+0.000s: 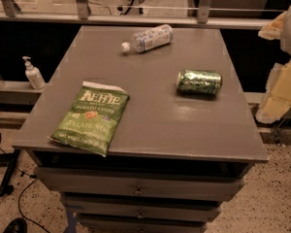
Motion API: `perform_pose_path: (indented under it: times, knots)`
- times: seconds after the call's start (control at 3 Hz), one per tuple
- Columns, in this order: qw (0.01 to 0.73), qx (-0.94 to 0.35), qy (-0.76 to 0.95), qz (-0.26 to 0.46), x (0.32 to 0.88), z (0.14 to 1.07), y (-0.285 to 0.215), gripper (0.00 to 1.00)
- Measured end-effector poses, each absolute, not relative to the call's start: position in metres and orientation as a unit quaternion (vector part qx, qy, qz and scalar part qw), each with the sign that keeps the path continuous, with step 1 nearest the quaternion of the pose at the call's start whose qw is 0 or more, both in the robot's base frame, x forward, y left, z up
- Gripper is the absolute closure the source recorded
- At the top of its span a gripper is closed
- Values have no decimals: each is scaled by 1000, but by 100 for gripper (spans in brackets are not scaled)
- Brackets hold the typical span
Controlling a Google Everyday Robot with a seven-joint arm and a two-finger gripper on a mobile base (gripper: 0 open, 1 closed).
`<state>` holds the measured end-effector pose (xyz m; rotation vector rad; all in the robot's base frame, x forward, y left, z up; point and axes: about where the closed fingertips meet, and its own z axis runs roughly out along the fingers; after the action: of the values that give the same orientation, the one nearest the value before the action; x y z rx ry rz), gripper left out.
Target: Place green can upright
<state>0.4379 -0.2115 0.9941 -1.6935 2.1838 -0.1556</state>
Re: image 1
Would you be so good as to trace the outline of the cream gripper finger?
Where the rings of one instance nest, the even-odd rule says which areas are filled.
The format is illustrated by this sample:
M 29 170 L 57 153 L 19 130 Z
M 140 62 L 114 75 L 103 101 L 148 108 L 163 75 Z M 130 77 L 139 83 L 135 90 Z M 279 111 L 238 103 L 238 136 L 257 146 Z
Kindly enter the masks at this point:
M 281 28 L 286 15 L 287 13 L 284 12 L 262 27 L 258 32 L 258 36 L 266 40 L 279 40 Z
M 266 93 L 255 114 L 262 123 L 273 123 L 281 119 L 291 109 L 291 59 L 282 65 L 276 63 L 271 70 Z

